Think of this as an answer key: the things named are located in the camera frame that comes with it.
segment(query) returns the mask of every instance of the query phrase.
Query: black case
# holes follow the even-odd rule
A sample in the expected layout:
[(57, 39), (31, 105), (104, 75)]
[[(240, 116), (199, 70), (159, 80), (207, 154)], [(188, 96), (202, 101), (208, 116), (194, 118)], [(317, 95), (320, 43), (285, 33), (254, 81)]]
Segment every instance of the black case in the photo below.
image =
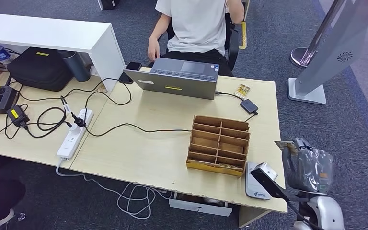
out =
[(53, 49), (28, 48), (7, 69), (20, 84), (50, 91), (62, 90), (72, 78), (63, 58)]

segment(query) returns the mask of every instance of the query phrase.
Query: white robot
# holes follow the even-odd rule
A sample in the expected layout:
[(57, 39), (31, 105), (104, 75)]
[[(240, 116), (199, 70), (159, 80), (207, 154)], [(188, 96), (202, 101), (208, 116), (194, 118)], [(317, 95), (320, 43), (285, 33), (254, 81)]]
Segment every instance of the white robot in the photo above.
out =
[[(282, 143), (285, 143), (280, 148), (286, 181), (299, 190), (298, 194), (292, 195), (274, 182), (265, 163), (256, 166), (252, 176), (272, 197), (284, 199), (297, 214), (295, 230), (344, 230), (341, 207), (327, 195), (333, 182), (332, 155), (303, 139)], [(291, 161), (292, 155), (297, 155), (297, 166)], [(299, 210), (291, 201), (299, 203)]]

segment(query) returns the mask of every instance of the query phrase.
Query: stanchion base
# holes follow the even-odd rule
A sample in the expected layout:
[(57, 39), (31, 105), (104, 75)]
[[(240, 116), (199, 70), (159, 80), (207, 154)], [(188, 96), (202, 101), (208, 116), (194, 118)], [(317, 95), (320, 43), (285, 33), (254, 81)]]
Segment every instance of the stanchion base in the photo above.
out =
[(310, 93), (300, 96), (296, 95), (296, 78), (288, 79), (288, 98), (293, 101), (308, 102), (314, 104), (326, 104), (325, 92), (323, 90), (323, 85), (318, 86), (315, 90)]
[(307, 48), (302, 48), (302, 47), (293, 49), (293, 51), (290, 54), (290, 61), (297, 67), (305, 69), (307, 66), (301, 64), (301, 59), (304, 56), (306, 51), (307, 51)]

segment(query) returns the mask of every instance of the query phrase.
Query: laptop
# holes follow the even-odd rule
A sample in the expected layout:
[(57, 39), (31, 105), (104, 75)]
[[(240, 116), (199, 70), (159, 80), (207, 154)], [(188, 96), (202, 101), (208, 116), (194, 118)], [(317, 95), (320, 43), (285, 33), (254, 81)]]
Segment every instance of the laptop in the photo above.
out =
[(213, 100), (219, 65), (158, 58), (150, 72), (129, 69), (123, 72), (143, 90)]

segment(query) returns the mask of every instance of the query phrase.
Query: power strip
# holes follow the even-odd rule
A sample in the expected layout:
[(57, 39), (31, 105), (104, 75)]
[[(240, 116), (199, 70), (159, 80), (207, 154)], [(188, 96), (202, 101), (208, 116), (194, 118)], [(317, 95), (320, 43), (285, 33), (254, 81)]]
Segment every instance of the power strip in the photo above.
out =
[[(93, 111), (91, 109), (87, 109), (87, 120), (85, 121), (87, 127), (90, 124)], [(80, 113), (78, 114), (79, 118), (85, 118), (85, 109), (81, 109)], [(69, 133), (66, 136), (63, 144), (61, 145), (60, 149), (57, 152), (57, 156), (70, 160), (74, 155), (75, 151), (77, 150), (82, 137), (85, 134), (85, 128), (79, 127), (77, 124), (72, 124), (72, 127), (69, 129)]]

